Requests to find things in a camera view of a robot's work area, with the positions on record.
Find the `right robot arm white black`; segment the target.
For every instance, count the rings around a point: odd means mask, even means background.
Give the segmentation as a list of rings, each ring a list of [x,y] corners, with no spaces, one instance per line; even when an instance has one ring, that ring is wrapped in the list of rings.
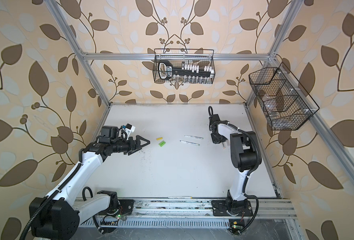
[[[228,211],[234,208],[246,207],[248,200],[258,200],[255,195],[246,193],[247,183],[262,162],[256,134],[244,131],[229,121],[222,121],[218,114],[209,115],[209,130],[214,144],[230,143],[230,158],[238,173],[235,182],[228,190],[226,207]]]

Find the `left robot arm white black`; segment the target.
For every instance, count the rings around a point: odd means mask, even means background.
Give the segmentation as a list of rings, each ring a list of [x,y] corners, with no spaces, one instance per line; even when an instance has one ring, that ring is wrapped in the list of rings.
[[[130,156],[150,141],[137,135],[131,136],[135,127],[127,124],[121,127],[104,126],[94,142],[79,152],[79,161],[66,177],[45,197],[35,198],[29,205],[30,220],[24,227],[20,239],[28,234],[51,240],[69,240],[78,227],[89,219],[96,221],[102,211],[111,211],[120,216],[124,207],[116,192],[92,190],[85,184],[93,173],[115,153]]]

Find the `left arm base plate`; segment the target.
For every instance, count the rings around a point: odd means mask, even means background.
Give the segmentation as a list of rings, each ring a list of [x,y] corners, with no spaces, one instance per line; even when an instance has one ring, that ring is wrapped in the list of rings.
[[[118,199],[113,200],[106,210],[99,212],[100,216],[130,215],[134,209],[135,201],[133,199]]]

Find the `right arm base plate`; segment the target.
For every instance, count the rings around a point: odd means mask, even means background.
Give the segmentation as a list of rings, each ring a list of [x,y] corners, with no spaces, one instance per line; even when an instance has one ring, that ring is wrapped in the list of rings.
[[[249,200],[243,201],[211,201],[212,212],[215,217],[252,217],[253,210]]]

